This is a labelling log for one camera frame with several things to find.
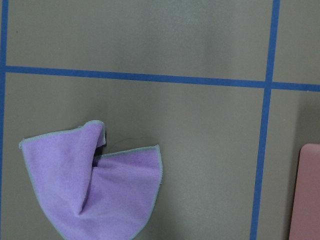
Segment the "pink plastic tray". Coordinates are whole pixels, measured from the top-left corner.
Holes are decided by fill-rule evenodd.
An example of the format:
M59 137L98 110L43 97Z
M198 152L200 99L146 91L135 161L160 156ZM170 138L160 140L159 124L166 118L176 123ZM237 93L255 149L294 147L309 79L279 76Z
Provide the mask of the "pink plastic tray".
M308 143L300 150L290 240L320 238L320 146Z

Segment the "purple microfiber cloth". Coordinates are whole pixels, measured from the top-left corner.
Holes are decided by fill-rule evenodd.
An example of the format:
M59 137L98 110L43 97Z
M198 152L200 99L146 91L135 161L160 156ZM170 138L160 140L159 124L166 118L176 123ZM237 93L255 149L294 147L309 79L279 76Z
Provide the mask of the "purple microfiber cloth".
M19 143L39 205L65 240L131 240L152 215L159 146L96 155L105 144L100 120Z

